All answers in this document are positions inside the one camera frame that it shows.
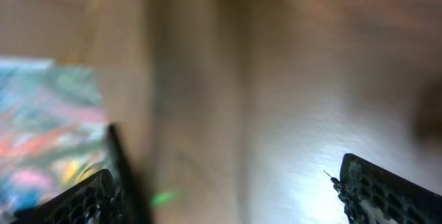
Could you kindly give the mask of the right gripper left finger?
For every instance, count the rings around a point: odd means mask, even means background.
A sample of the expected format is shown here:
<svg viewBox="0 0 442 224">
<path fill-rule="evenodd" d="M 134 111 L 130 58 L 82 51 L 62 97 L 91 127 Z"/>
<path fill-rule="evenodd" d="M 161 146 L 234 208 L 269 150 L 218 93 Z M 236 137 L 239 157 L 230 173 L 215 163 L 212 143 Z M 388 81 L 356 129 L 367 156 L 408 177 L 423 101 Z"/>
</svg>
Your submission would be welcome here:
<svg viewBox="0 0 442 224">
<path fill-rule="evenodd" d="M 20 213 L 12 224 L 123 223 L 122 193 L 101 169 L 52 200 Z"/>
</svg>

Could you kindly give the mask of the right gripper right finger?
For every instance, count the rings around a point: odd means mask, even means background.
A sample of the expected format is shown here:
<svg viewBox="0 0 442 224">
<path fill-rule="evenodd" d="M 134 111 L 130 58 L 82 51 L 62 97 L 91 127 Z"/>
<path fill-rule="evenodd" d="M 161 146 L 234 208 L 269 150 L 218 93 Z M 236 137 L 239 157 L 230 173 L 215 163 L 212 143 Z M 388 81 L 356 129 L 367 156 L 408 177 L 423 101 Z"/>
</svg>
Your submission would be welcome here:
<svg viewBox="0 0 442 224">
<path fill-rule="evenodd" d="M 441 224 L 441 195 L 352 153 L 330 180 L 351 224 Z"/>
</svg>

